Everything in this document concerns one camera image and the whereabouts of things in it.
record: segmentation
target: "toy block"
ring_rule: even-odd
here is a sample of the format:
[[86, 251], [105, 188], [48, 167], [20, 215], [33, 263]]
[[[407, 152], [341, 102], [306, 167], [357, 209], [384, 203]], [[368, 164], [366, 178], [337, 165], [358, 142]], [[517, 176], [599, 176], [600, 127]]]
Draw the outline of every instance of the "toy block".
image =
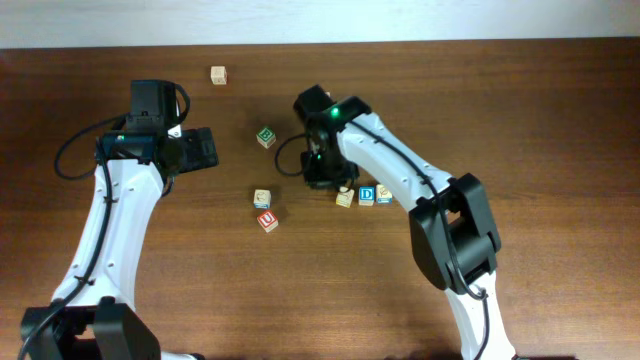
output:
[[373, 186], [363, 186], [358, 191], [358, 205], [373, 206], [375, 202], [376, 188]]
[[226, 85], [227, 69], [224, 66], [212, 66], [211, 82], [213, 82], [213, 85]]
[[274, 142], [276, 142], [276, 133], [271, 130], [270, 127], [265, 126], [256, 134], [258, 138], [258, 142], [260, 145], [264, 146], [265, 149], [268, 149]]
[[260, 223], [264, 231], [271, 232], [278, 226], [278, 218], [273, 215], [271, 210], [267, 210], [258, 216], [258, 223]]
[[256, 189], [253, 193], [253, 206], [258, 209], [268, 209], [271, 207], [271, 191]]
[[376, 185], [376, 200], [378, 204], [391, 204], [392, 199], [393, 195], [389, 189], [382, 184]]
[[344, 207], [351, 207], [351, 202], [353, 201], [353, 194], [355, 191], [353, 189], [349, 190], [344, 186], [340, 187], [340, 192], [336, 197], [336, 204]]

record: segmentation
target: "wooden table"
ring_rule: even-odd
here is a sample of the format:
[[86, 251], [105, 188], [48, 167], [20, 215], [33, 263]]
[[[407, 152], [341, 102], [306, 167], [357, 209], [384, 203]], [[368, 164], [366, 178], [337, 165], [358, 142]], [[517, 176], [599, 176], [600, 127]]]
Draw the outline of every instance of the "wooden table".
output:
[[[138, 313], [165, 349], [212, 359], [429, 359], [460, 340], [421, 275], [398, 206], [334, 203], [273, 166], [256, 131], [300, 133], [291, 106], [321, 83], [359, 95], [426, 160], [486, 185], [503, 239], [498, 296], [523, 355], [640, 352], [640, 40], [205, 46], [0, 52], [0, 358], [27, 306], [48, 304], [78, 244], [93, 181], [56, 178], [62, 142], [129, 109], [132, 79], [182, 84], [189, 127], [220, 166], [177, 179], [152, 215]], [[212, 86], [225, 65], [227, 86]], [[67, 172], [92, 166], [92, 137]], [[303, 144], [283, 154], [295, 168]], [[373, 180], [364, 174], [359, 184]], [[280, 226], [251, 203], [271, 189]]]

